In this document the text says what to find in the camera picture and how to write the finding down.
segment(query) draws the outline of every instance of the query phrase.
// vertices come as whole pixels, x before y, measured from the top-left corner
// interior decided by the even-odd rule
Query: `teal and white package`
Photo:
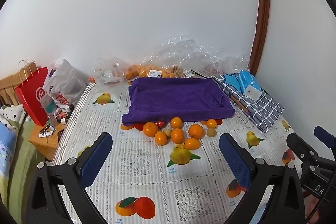
[[[243,94],[250,99],[257,101],[261,96],[261,88],[252,74],[246,70],[238,73],[238,81]]]

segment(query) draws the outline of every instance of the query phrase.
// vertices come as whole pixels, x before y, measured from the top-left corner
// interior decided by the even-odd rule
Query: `red logo on plastic bag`
[[[62,104],[62,105],[68,105],[69,102],[67,99],[63,97],[61,93],[58,93],[59,95],[56,97],[56,99]]]
[[[42,97],[45,95],[45,90],[42,88],[42,87],[39,87],[37,90],[36,90],[36,99],[37,100],[41,100]]]

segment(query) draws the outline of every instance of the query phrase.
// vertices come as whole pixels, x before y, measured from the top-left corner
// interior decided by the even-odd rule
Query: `green bed sheet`
[[[36,150],[28,138],[35,124],[26,119],[18,133],[15,154],[9,172],[8,211],[17,224],[25,223],[27,199],[36,165],[44,157]]]

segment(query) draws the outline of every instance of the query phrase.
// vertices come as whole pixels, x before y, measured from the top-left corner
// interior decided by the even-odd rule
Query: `table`
[[[44,138],[39,138],[38,134],[40,133],[43,127],[35,125],[35,127],[31,131],[28,141],[32,143],[46,159],[48,159],[49,161],[53,161],[56,149],[58,147],[57,134],[65,127],[66,125],[59,124],[56,127],[56,132],[54,132],[53,135]]]

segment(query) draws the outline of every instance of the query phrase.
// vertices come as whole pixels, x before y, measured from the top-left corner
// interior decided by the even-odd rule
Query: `pillow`
[[[17,134],[25,115],[22,105],[3,106],[0,109],[0,194],[6,207],[9,169],[14,157]]]

